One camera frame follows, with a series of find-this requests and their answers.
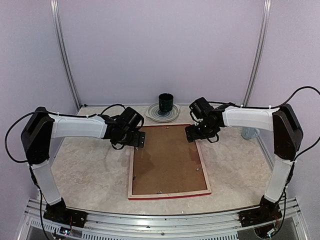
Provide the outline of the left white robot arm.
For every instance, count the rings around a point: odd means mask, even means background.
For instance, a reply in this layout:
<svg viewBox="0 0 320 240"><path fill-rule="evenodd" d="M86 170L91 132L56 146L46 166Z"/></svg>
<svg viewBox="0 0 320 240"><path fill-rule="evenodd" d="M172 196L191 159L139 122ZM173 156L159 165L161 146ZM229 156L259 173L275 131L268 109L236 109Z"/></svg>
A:
<svg viewBox="0 0 320 240"><path fill-rule="evenodd" d="M113 148L117 145L143 148L146 134L140 128L144 121L144 117L131 107L126 107L119 115L109 116L61 114L41 106L29 115L21 133L23 149L35 177L35 185L51 206L49 212L57 221L66 222L70 211L60 203L62 197L51 171L51 140L96 138L109 140Z"/></svg>

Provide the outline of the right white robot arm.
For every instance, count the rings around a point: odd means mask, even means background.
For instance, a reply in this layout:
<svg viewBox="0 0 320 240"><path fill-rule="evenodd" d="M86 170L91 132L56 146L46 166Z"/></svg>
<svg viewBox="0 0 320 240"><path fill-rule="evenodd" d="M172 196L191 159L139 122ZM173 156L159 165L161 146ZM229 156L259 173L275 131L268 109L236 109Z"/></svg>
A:
<svg viewBox="0 0 320 240"><path fill-rule="evenodd" d="M266 191L262 196L256 218L266 222L279 204L295 167L303 130L290 104L278 107L241 107L231 103L213 107L204 98L189 105L190 116L195 122L185 128L188 142L217 138L221 128L246 127L273 133L274 165Z"/></svg>

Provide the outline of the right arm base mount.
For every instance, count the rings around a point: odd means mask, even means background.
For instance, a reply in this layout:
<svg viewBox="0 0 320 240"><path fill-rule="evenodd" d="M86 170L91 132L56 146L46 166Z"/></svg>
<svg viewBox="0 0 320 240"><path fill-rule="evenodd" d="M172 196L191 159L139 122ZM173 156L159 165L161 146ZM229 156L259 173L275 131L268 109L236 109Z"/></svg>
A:
<svg viewBox="0 0 320 240"><path fill-rule="evenodd" d="M256 236L263 240L271 239L280 227L279 220L283 218L279 201L271 202L264 195L257 208L240 211L238 216L243 228L264 224L253 229Z"/></svg>

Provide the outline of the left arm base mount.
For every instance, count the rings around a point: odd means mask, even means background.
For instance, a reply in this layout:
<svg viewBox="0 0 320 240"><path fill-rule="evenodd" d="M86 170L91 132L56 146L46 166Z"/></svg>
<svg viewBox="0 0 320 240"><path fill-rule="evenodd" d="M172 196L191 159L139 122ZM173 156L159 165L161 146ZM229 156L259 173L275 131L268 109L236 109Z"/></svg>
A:
<svg viewBox="0 0 320 240"><path fill-rule="evenodd" d="M55 204L47 203L43 215L46 220L79 228L84 228L87 216L85 211L68 208L63 198Z"/></svg>

